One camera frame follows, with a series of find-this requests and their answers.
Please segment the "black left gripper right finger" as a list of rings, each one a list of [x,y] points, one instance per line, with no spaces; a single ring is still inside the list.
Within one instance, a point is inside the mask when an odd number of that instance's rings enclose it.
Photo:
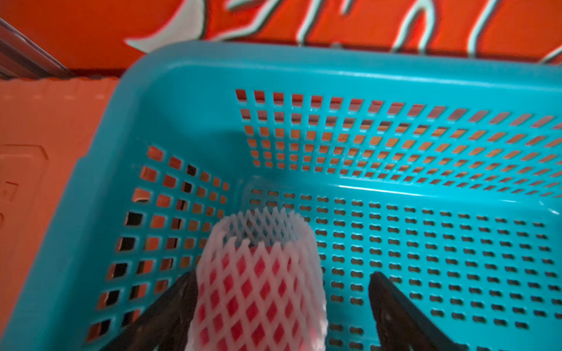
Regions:
[[[382,350],[458,350],[381,272],[370,275],[369,301]]]

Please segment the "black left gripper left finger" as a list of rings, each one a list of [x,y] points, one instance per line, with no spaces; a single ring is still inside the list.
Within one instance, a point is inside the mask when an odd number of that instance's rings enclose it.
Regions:
[[[198,299],[195,271],[182,275],[104,350],[184,350]]]

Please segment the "netted apple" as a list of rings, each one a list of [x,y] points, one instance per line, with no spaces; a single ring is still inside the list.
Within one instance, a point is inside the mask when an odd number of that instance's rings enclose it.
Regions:
[[[287,209],[221,219],[196,268],[188,350],[324,350],[328,318],[316,235]]]

